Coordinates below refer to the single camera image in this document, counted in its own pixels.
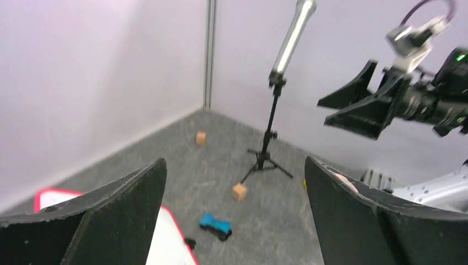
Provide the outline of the blue whiteboard eraser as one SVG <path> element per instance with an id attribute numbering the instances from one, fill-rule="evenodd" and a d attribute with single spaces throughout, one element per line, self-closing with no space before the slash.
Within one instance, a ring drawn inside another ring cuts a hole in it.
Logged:
<path id="1" fill-rule="evenodd" d="M 232 235 L 231 223 L 227 220 L 219 220 L 213 214 L 204 214 L 199 226 L 202 230 L 214 234 L 220 241 L 226 241 Z"/>

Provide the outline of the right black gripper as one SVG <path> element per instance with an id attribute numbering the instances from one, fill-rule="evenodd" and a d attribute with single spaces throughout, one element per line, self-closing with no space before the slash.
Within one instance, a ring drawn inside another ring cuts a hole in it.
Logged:
<path id="1" fill-rule="evenodd" d="M 428 81 L 411 82 L 390 68 L 376 92 L 368 90 L 377 61 L 369 60 L 351 81 L 337 91 L 321 98 L 317 106 L 336 109 L 324 124 L 378 139 L 394 118 L 428 124 L 440 137 L 454 129 L 467 134 L 467 95 L 449 94 L 431 88 Z"/>

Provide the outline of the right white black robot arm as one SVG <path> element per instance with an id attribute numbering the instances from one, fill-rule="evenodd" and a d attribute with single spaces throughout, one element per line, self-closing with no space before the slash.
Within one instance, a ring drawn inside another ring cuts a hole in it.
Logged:
<path id="1" fill-rule="evenodd" d="M 376 91 L 368 85 L 376 68 L 370 60 L 358 75 L 318 106 L 335 109 L 325 125 L 376 140 L 394 119 L 430 125 L 439 136 L 467 134 L 467 48 L 456 47 L 432 80 L 392 67 L 383 70 Z M 360 149 L 370 160 L 361 181 L 413 203 L 467 212 L 467 146 L 436 144 L 410 128 L 400 142 Z"/>

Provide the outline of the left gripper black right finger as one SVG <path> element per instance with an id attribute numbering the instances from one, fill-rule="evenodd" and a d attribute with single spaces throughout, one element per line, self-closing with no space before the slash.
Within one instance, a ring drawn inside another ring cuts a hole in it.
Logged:
<path id="1" fill-rule="evenodd" d="M 467 215 L 339 178 L 305 161 L 307 195 L 325 264 L 466 264 Z"/>

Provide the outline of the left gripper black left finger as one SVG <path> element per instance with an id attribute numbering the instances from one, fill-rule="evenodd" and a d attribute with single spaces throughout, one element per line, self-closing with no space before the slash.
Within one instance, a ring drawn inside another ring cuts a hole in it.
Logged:
<path id="1" fill-rule="evenodd" d="M 36 214 L 1 217 L 1 263 L 145 264 L 166 178 L 160 158 Z"/>

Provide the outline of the pink framed whiteboard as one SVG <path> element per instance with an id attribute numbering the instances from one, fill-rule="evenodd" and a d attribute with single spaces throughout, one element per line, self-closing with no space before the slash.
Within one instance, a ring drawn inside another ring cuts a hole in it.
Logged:
<path id="1" fill-rule="evenodd" d="M 82 192 L 57 188 L 40 190 L 34 198 L 34 212 L 68 201 Z M 183 232 L 174 215 L 164 206 L 160 207 L 147 264 L 196 265 L 198 261 L 186 243 Z"/>

